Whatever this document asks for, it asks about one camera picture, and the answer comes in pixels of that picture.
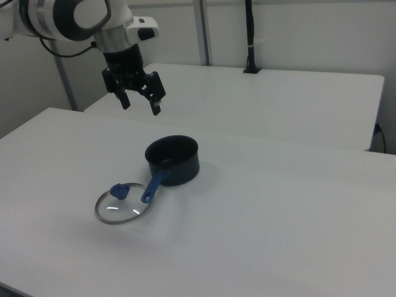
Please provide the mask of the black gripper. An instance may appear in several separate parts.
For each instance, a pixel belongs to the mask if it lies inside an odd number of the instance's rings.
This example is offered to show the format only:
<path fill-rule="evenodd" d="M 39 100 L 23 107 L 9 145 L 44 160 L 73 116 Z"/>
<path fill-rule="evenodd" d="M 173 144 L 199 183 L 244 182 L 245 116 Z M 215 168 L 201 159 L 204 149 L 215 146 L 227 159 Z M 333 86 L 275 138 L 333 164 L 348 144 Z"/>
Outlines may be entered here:
<path fill-rule="evenodd" d="M 157 116 L 166 92 L 158 72 L 145 73 L 139 45 L 103 55 L 107 68 L 102 71 L 102 76 L 108 93 L 114 93 L 126 110 L 131 106 L 126 90 L 139 92 L 149 101 L 153 115 Z"/>

